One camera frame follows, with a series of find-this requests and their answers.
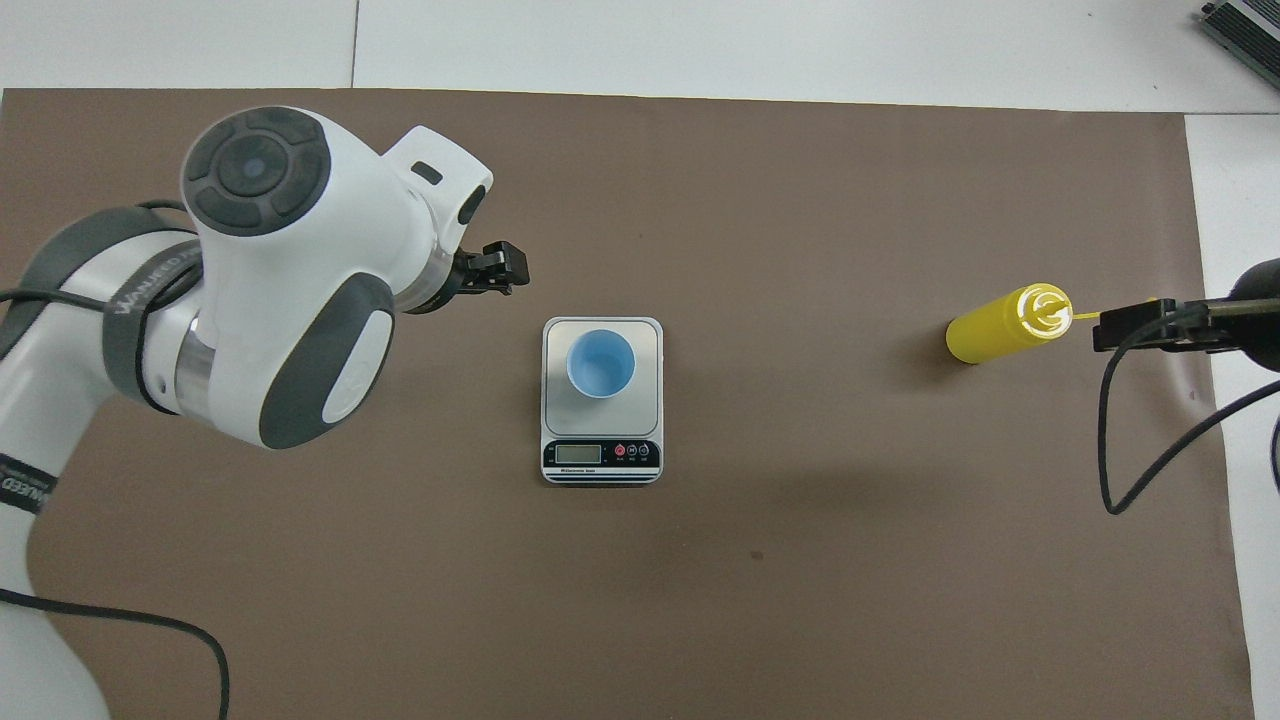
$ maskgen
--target scale platform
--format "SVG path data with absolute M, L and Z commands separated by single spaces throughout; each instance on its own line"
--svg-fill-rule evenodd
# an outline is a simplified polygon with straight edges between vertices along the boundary
M 630 382 L 590 397 L 568 377 L 573 343 L 612 331 L 635 356 Z M 662 325 L 653 318 L 552 318 L 543 328 L 543 477 L 567 486 L 639 486 L 663 469 Z

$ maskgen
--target metal device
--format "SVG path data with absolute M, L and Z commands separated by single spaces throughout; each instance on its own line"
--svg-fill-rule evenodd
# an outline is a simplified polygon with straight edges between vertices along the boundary
M 0 588 L 32 593 L 32 524 L 113 393 L 292 447 L 365 401 L 397 311 L 529 282 L 508 242 L 460 249 L 493 176 L 422 127 L 378 155 L 316 113 L 246 110 L 195 142 L 180 182 L 195 232 L 155 205 L 105 210 L 55 234 L 8 293 Z M 108 717 L 38 610 L 0 605 L 0 717 Z
M 1280 87 L 1280 3 L 1220 0 L 1201 12 L 1201 28 L 1271 85 Z
M 1107 310 L 1093 328 L 1093 350 L 1112 351 L 1147 323 L 1197 306 L 1204 311 L 1158 328 L 1134 347 L 1166 352 L 1240 350 L 1258 365 L 1280 373 L 1280 258 L 1245 270 L 1224 299 L 1179 302 L 1162 297 Z
M 607 331 L 625 338 L 634 372 L 608 397 L 570 377 L 575 343 Z M 658 479 L 663 445 L 662 325 L 653 318 L 552 318 L 543 328 L 541 470 L 562 486 L 641 486 Z

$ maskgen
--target blue cup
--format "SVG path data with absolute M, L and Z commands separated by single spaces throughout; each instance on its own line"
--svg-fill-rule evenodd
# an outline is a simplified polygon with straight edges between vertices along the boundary
M 568 382 L 588 397 L 603 400 L 626 389 L 636 373 L 631 343 L 613 331 L 582 333 L 568 348 Z

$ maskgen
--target black cable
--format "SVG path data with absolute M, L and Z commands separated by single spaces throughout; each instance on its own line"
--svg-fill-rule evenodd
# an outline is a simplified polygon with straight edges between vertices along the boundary
M 1245 395 L 1244 397 L 1240 397 L 1230 405 L 1226 405 L 1208 418 L 1204 418 L 1197 423 L 1196 427 L 1187 430 L 1180 438 L 1174 441 L 1174 443 L 1170 445 L 1169 448 L 1165 450 L 1165 452 L 1162 452 L 1160 457 L 1157 457 L 1156 461 L 1142 473 L 1138 482 L 1135 482 L 1129 492 L 1120 498 L 1120 502 L 1112 502 L 1111 487 L 1107 479 L 1107 402 L 1111 393 L 1111 379 L 1115 375 L 1116 366 L 1120 364 L 1120 359 L 1124 357 L 1125 352 L 1133 350 L 1134 346 L 1156 334 L 1161 328 L 1178 324 L 1179 322 L 1189 318 L 1199 318 L 1207 313 L 1208 309 L 1203 305 L 1192 305 L 1175 313 L 1170 313 L 1157 320 L 1152 320 L 1151 323 L 1147 323 L 1146 325 L 1142 325 L 1129 333 L 1129 337 L 1124 338 L 1124 341 L 1116 347 L 1111 360 L 1107 361 L 1107 368 L 1102 373 L 1102 389 L 1098 395 L 1098 484 L 1102 489 L 1102 505 L 1107 509 L 1107 512 L 1112 515 L 1119 515 L 1128 510 L 1142 491 L 1151 484 L 1151 480 L 1155 479 L 1155 477 L 1196 438 L 1208 432 L 1213 425 L 1221 423 L 1240 410 L 1244 410 L 1249 405 L 1280 392 L 1280 380 L 1276 380 Z M 1276 470 L 1275 466 L 1275 441 L 1276 437 L 1275 433 L 1272 433 L 1272 471 L 1276 473 L 1276 486 L 1280 487 L 1280 470 Z
M 1271 429 L 1271 479 L 1276 483 L 1276 492 L 1280 492 L 1280 416 Z
M 187 206 L 177 200 L 147 200 L 146 202 L 138 202 L 138 208 L 146 208 L 147 210 L 180 210 L 187 211 Z
M 28 287 L 0 290 L 0 302 L 8 302 L 10 300 L 44 300 L 45 302 L 61 302 L 64 305 L 74 305 L 77 307 L 84 307 L 86 310 L 96 310 L 99 313 L 106 309 L 106 304 L 101 300 L 93 300 L 92 297 L 84 297 L 83 295 L 76 295 L 74 292 L 67 292 L 64 290 L 36 290 Z
M 183 270 L 180 275 L 174 278 L 169 287 L 160 291 L 151 302 L 147 304 L 146 311 L 155 313 L 156 310 L 163 310 L 169 306 L 169 304 L 177 301 L 179 297 L 187 295 L 187 292 L 196 287 L 196 283 L 205 277 L 204 265 L 193 265 Z
M 31 610 L 56 612 L 59 615 L 77 615 L 81 618 L 99 618 L 104 620 L 125 620 L 129 623 L 142 623 L 145 625 L 169 628 L 170 630 L 178 630 L 198 638 L 201 642 L 207 644 L 210 650 L 214 651 L 214 657 L 218 660 L 218 678 L 221 683 L 221 693 L 220 693 L 221 700 L 219 701 L 218 705 L 218 720 L 227 720 L 227 712 L 230 706 L 230 697 L 232 697 L 230 667 L 227 664 L 227 653 L 223 652 L 223 646 L 219 644 L 218 638 L 209 634 L 202 628 L 192 625 L 191 623 L 183 623 L 182 620 L 174 620 L 173 618 L 165 618 L 163 615 L 152 615 L 150 612 L 138 612 L 136 610 L 119 610 L 115 607 L 97 607 L 93 605 L 78 605 L 74 602 L 61 602 L 58 600 L 35 597 L 19 592 L 6 591 L 3 588 L 0 588 L 0 602 L 8 602 L 10 605 L 17 605 L 20 607 L 29 607 Z

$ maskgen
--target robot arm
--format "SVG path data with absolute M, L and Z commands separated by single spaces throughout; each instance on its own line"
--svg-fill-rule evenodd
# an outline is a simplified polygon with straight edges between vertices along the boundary
M 58 233 L 22 288 L 86 306 L 15 300 L 0 324 L 0 588 L 31 593 L 31 525 L 114 392 L 292 447 L 365 400 L 396 313 L 527 283 L 515 246 L 460 247 L 492 182 L 426 128 L 378 155 L 317 114 L 259 108 L 192 146 L 182 191 L 196 233 L 150 208 Z M 106 717 L 36 610 L 0 605 L 0 717 Z

